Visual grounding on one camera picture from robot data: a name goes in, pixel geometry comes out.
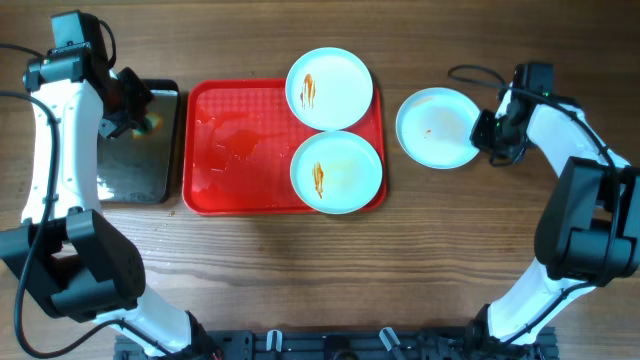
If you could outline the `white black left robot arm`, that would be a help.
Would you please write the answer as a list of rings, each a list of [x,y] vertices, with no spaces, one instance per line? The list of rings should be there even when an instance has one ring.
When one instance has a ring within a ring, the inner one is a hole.
[[[151,93],[130,70],[110,73],[114,58],[89,40],[66,40],[33,59],[23,99],[34,109],[31,190],[19,227],[1,235],[1,257],[18,288],[13,325],[27,340],[24,300],[52,318],[112,327],[161,359],[212,359],[213,340],[188,311],[167,303],[145,279],[136,246],[103,216],[98,197],[97,138],[113,115],[134,124]]]

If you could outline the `green yellow sponge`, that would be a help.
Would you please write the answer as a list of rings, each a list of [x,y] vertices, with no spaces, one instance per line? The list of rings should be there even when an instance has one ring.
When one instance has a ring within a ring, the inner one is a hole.
[[[144,118],[144,127],[132,131],[134,139],[140,139],[156,134],[163,127],[164,119],[157,113],[147,113]]]

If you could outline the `white plate bottom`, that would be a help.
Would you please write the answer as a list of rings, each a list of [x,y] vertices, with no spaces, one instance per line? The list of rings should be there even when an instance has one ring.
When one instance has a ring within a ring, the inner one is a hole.
[[[289,175],[303,203],[321,213],[342,215],[374,199],[382,186],[383,166],[364,138],[328,131],[311,136],[297,148]]]

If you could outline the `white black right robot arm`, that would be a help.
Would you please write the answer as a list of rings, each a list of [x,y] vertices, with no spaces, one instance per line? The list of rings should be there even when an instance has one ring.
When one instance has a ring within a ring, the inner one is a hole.
[[[469,324],[469,355],[520,356],[572,301],[639,267],[639,171],[613,152],[582,109],[548,93],[509,89],[473,135],[493,151],[506,130],[538,147],[558,182],[534,237],[535,257],[501,298]]]

